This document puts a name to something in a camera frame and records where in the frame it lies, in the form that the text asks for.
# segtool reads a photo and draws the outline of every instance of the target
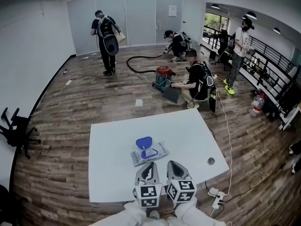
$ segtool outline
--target black shoe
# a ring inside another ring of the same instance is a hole
[[[105,76],[111,76],[111,75],[112,75],[111,72],[107,72],[107,71],[104,71],[103,74],[104,74]]]

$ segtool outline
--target ceiling light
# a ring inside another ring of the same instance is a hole
[[[212,4],[212,5],[211,5],[211,7],[212,7],[212,8],[217,8],[217,9],[220,9],[220,6],[218,6],[218,5],[217,5],[217,4],[215,4],[215,3],[214,3],[214,4]]]
[[[281,32],[280,32],[280,30],[279,30],[278,28],[274,28],[273,30],[274,30],[276,33],[281,34]]]
[[[257,19],[256,14],[255,14],[254,12],[252,12],[252,11],[247,12],[246,15],[247,15],[248,17]]]

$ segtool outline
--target wooden floor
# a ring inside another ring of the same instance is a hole
[[[124,202],[89,202],[90,126],[93,123],[186,109],[184,105],[167,103],[160,92],[127,68],[126,60],[129,57],[157,56],[163,50],[162,46],[121,50],[116,56],[115,77],[110,80],[97,77],[74,80],[44,111],[32,118],[30,126],[38,129],[34,135],[42,143],[30,145],[30,160],[24,154],[18,157],[14,178],[14,191],[18,196],[28,199],[23,206],[24,225],[87,226],[123,210]],[[208,52],[204,48],[202,51],[205,55],[201,55],[201,59],[207,60]],[[180,81],[188,64],[172,63],[171,58],[169,54],[155,60],[137,59],[132,64],[140,69],[168,65],[177,73],[174,80]],[[69,79],[85,74],[103,77],[103,64],[98,63],[97,56],[90,56],[88,60],[83,60],[83,57],[73,58],[65,68],[68,73],[59,73],[36,112]],[[221,64],[210,64],[210,68],[221,77],[227,74]],[[153,73],[146,74],[146,77],[148,81],[154,80]],[[291,175],[291,165],[296,158],[289,158],[288,146],[299,139],[298,135],[293,130],[279,131],[280,122],[270,122],[264,115],[251,118],[248,109],[252,101],[252,87],[239,75],[235,82],[236,94],[230,96],[221,84],[221,77],[216,83],[227,113],[233,147],[232,185],[230,195],[224,200],[261,184],[243,196],[224,203],[225,210],[216,219],[231,221],[236,226],[292,225],[300,215],[301,172]],[[135,108],[136,99],[143,100],[143,107]],[[216,114],[210,112],[206,103],[199,108],[199,112],[214,131],[216,142],[230,164],[228,131],[221,104],[218,102]],[[229,182],[230,171],[208,181],[207,185],[227,192]],[[197,198],[199,209],[209,215],[214,199],[207,195],[204,183],[198,185]],[[162,199],[161,211],[171,207],[171,202]],[[213,212],[213,216],[221,210],[219,208]]]

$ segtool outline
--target window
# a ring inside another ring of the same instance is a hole
[[[227,17],[222,17],[213,13],[206,13],[205,26],[208,26],[216,30],[220,30],[220,29],[228,30],[228,23],[229,23],[229,19]],[[208,28],[205,28],[205,30],[209,32],[214,32],[213,30],[210,30]]]

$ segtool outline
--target red vacuum cleaner lid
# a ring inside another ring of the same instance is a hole
[[[160,66],[157,68],[157,73],[159,74],[170,74],[171,69],[168,66]]]

